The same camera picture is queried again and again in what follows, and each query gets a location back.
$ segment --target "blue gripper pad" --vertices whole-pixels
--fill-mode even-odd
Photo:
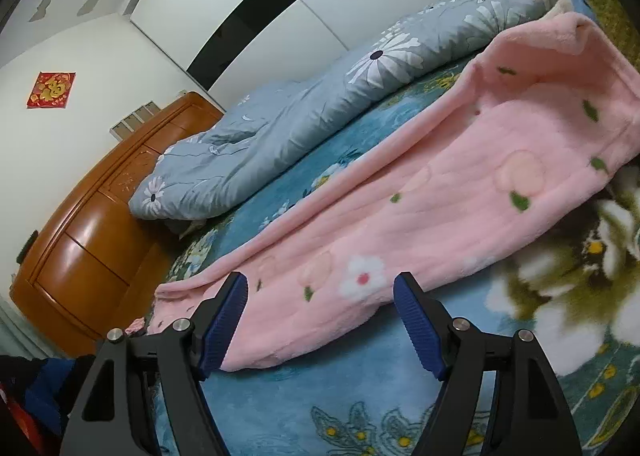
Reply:
[[[220,369],[249,296],[246,277],[240,273],[235,274],[237,274],[236,280],[233,282],[231,290],[220,306],[215,319],[203,335],[198,369],[204,378],[214,370]]]
[[[440,336],[402,275],[394,280],[394,303],[422,367],[443,380],[447,366],[442,358]]]

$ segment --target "bed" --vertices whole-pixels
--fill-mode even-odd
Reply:
[[[239,247],[423,108],[428,110],[429,104],[453,86],[473,56],[450,62],[373,105],[243,205],[210,220],[174,262],[168,280],[190,277]],[[589,243],[600,220],[596,202],[605,199],[615,205],[625,191],[637,189],[637,183],[625,186],[629,180],[638,181],[637,172],[635,165],[624,167],[612,185],[618,192],[595,195],[532,246],[431,295],[452,316],[468,317],[484,331],[511,335],[518,328],[531,328],[527,307],[541,303],[529,302],[520,285],[526,277],[522,268],[527,256],[566,257],[567,252],[581,252],[588,244],[588,256],[566,257],[571,268],[594,260],[602,263],[598,244]],[[638,268],[631,263],[626,270],[633,276]],[[567,273],[566,265],[551,266],[536,277],[555,279],[562,287]],[[513,290],[510,299],[505,298],[506,286]],[[570,309],[577,307],[586,313],[591,306],[593,299],[589,298],[558,301],[558,314],[549,321],[561,322]],[[580,345],[580,332],[572,341]],[[566,345],[546,344],[545,348],[559,368],[584,454],[597,454],[638,396],[640,348],[616,338],[610,327],[598,340],[594,354],[572,351]],[[315,352],[270,369],[216,372],[202,389],[233,456],[386,456],[411,454],[439,383],[420,366],[395,308],[388,305],[362,327]],[[467,455],[479,454],[491,397],[492,380],[487,378],[468,435]],[[163,453],[177,455],[161,389],[155,410]],[[338,432],[348,435],[337,436]]]

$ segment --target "floral bedspread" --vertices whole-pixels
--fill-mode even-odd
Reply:
[[[387,97],[237,210],[211,221],[177,259],[184,279],[251,239],[302,197],[448,90],[466,58]],[[640,391],[640,167],[508,259],[431,292],[480,329],[535,332],[597,454]],[[485,375],[465,455],[479,454],[493,380]],[[327,346],[267,370],[216,372],[202,389],[232,456],[410,455],[440,384],[421,367],[393,305]],[[161,392],[156,431],[177,455]]]

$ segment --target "green leaf print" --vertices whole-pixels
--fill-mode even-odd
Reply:
[[[609,171],[607,171],[607,164],[599,157],[593,157],[593,159],[591,159],[591,167],[596,171],[604,171],[607,174],[609,173]]]
[[[520,212],[524,212],[529,208],[529,198],[526,196],[518,194],[516,191],[511,191],[509,196],[511,196],[511,203]]]
[[[600,120],[600,118],[598,117],[598,109],[587,99],[582,101],[582,108],[584,109],[584,112],[587,114],[588,118],[590,118],[593,122],[598,122]]]
[[[498,66],[497,68],[498,72],[500,72],[501,74],[517,75],[515,70],[507,68],[506,66]]]

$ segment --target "yellow flower print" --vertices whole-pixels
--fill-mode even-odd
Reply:
[[[460,74],[452,74],[451,72],[447,75],[439,77],[436,79],[436,84],[438,87],[443,88],[443,90],[449,90],[458,80]]]
[[[589,254],[601,254],[604,250],[604,244],[601,241],[591,240],[587,245],[587,252]]]
[[[475,429],[469,430],[469,435],[466,437],[466,446],[478,445],[484,441],[484,436],[478,433]]]
[[[604,391],[604,384],[600,383],[600,382],[596,382],[593,386],[591,386],[591,389],[589,390],[589,398],[596,398],[597,396],[600,396]]]
[[[604,378],[608,380],[609,378],[613,378],[618,373],[618,370],[613,364],[607,364],[607,367],[604,368]]]

